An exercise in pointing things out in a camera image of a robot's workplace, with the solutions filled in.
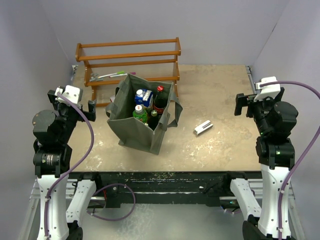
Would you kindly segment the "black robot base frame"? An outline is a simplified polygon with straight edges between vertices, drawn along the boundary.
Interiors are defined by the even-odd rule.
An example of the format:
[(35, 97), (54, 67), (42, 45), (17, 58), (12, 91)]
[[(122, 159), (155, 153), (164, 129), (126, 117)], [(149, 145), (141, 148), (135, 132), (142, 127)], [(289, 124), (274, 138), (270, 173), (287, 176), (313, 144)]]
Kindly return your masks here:
[(119, 208), (121, 204), (186, 204), (219, 207), (235, 206), (230, 189), (233, 179), (262, 181), (260, 171), (153, 171), (153, 172), (72, 172), (69, 180), (96, 180), (98, 193), (93, 200), (107, 208)]

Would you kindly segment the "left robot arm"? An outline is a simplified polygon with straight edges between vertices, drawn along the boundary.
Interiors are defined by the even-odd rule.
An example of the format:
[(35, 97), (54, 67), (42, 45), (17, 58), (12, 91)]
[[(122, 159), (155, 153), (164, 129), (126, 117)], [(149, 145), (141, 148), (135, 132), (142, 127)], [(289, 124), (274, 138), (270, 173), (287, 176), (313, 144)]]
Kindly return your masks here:
[(40, 190), (39, 240), (81, 240), (82, 220), (92, 196), (103, 191), (100, 175), (81, 173), (74, 181), (73, 198), (67, 204), (67, 183), (73, 170), (72, 148), (68, 141), (78, 121), (96, 120), (96, 103), (88, 101), (88, 111), (80, 101), (83, 90), (59, 86), (48, 93), (52, 110), (42, 110), (32, 119), (35, 151), (33, 164)]

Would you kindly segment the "blue juice carton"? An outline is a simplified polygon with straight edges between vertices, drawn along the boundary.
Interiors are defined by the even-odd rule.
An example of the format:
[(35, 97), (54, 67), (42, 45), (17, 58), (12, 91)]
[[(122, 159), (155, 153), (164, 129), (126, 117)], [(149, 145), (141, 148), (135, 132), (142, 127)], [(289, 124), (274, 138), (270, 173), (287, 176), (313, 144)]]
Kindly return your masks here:
[(154, 94), (148, 89), (138, 89), (135, 93), (134, 101), (136, 105), (142, 105), (147, 110), (153, 109)]

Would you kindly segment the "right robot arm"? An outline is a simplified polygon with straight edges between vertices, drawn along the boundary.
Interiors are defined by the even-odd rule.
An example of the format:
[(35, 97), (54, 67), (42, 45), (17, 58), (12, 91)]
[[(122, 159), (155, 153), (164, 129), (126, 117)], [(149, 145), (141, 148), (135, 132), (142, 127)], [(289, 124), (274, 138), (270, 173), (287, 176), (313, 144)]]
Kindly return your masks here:
[(236, 116), (247, 107), (259, 131), (256, 153), (262, 174), (262, 204), (258, 204), (245, 178), (230, 178), (222, 183), (228, 196), (235, 196), (243, 214), (245, 240), (291, 240), (289, 224), (290, 173), (295, 166), (295, 148), (289, 138), (297, 123), (298, 111), (282, 94), (255, 100), (256, 95), (239, 93), (235, 97)]

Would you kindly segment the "cola glass bottle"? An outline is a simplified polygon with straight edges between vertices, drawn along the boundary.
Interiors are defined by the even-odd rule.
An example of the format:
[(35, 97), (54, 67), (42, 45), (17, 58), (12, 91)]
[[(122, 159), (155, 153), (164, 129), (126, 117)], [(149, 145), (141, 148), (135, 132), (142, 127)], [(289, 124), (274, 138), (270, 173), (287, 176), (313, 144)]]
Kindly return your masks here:
[(162, 115), (167, 106), (168, 99), (166, 97), (165, 88), (162, 85), (157, 87), (157, 93), (153, 100), (153, 108), (159, 115)]

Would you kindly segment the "green canvas bag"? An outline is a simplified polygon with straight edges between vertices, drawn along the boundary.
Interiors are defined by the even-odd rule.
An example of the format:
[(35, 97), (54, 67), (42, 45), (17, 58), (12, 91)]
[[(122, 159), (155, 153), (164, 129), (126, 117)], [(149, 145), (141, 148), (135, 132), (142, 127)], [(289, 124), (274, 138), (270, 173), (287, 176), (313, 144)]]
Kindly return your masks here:
[[(133, 116), (136, 106), (134, 98), (139, 89), (151, 90), (155, 93), (158, 86), (164, 87), (166, 106), (153, 130)], [(105, 108), (107, 123), (119, 138), (119, 145), (155, 155), (160, 152), (167, 129), (178, 126), (182, 111), (183, 107), (177, 98), (173, 83), (147, 81), (132, 74), (128, 74), (118, 84), (114, 102)]]

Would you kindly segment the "orange soda plastic bottle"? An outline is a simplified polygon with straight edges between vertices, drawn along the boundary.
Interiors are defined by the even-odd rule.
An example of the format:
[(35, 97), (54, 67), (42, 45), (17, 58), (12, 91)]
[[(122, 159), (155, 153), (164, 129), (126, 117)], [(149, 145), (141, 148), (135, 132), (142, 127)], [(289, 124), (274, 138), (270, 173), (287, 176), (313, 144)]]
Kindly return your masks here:
[(148, 122), (148, 114), (143, 105), (140, 105), (140, 104), (136, 105), (132, 115), (134, 118), (138, 119), (143, 123)]

